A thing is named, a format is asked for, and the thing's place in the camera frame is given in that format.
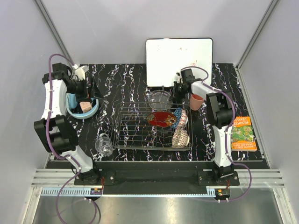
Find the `blue geometric patterned bowl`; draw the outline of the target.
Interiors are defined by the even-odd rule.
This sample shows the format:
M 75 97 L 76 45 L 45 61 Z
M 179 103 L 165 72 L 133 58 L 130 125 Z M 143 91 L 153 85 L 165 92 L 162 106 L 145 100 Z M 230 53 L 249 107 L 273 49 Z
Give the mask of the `blue geometric patterned bowl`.
M 176 116 L 177 121 L 172 125 L 172 128 L 185 127 L 188 122 L 187 111 L 179 107 L 173 114 Z

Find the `clear glass bowl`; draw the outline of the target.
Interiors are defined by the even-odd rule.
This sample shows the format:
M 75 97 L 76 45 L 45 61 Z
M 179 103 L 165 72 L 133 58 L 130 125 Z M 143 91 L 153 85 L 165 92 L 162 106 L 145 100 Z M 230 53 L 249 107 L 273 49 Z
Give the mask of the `clear glass bowl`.
M 166 91 L 152 91 L 148 95 L 149 106 L 156 111 L 169 110 L 172 107 L 171 94 Z

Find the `red floral plate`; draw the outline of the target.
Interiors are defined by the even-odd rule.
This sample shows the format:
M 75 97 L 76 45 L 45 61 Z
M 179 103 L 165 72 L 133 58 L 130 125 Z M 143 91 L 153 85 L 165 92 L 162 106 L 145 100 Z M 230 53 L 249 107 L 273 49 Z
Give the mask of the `red floral plate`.
M 152 112 L 147 116 L 150 125 L 169 127 L 177 122 L 177 117 L 171 112 Z

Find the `brown checkered patterned bowl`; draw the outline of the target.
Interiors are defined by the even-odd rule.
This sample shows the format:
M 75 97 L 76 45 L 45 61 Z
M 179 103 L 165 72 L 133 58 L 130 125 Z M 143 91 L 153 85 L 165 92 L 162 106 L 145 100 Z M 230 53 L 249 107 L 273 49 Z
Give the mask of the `brown checkered patterned bowl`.
M 172 148 L 182 148 L 186 147 L 189 144 L 190 137 L 187 134 L 187 131 L 182 127 L 176 128 L 174 135 L 172 137 Z

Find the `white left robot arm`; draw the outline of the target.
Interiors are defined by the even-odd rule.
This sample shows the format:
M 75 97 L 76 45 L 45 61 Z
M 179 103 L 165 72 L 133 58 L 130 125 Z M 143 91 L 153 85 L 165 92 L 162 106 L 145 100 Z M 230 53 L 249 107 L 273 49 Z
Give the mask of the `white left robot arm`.
M 46 89 L 45 109 L 42 118 L 34 122 L 34 130 L 47 152 L 68 160 L 80 181 L 95 185 L 101 179 L 99 168 L 79 146 L 76 131 L 66 117 L 70 95 L 74 95 L 81 108 L 103 98 L 93 77 L 85 75 L 87 71 L 87 66 L 70 68 L 63 63 L 53 64 L 52 72 L 42 78 Z

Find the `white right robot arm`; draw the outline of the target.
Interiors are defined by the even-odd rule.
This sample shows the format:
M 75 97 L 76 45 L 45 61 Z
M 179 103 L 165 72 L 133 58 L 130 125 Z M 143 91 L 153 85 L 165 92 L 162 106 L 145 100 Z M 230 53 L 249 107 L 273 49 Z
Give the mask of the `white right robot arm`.
M 196 78 L 192 72 L 193 68 L 206 73 L 206 77 Z M 235 107 L 231 93 L 208 85 L 205 80 L 209 74 L 201 67 L 187 66 L 182 68 L 177 75 L 179 78 L 174 82 L 171 94 L 174 103 L 180 104 L 187 93 L 198 95 L 206 101 L 207 120 L 212 125 L 215 135 L 212 179 L 214 183 L 223 185 L 234 174 L 230 137 L 235 119 Z

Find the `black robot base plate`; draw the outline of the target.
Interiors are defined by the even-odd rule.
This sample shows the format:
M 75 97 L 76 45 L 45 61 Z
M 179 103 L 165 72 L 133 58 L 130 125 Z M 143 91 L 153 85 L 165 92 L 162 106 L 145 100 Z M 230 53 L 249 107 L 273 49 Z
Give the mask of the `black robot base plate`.
M 213 162 L 97 162 L 106 195 L 199 195 L 207 186 L 240 184 L 238 175 L 219 178 Z

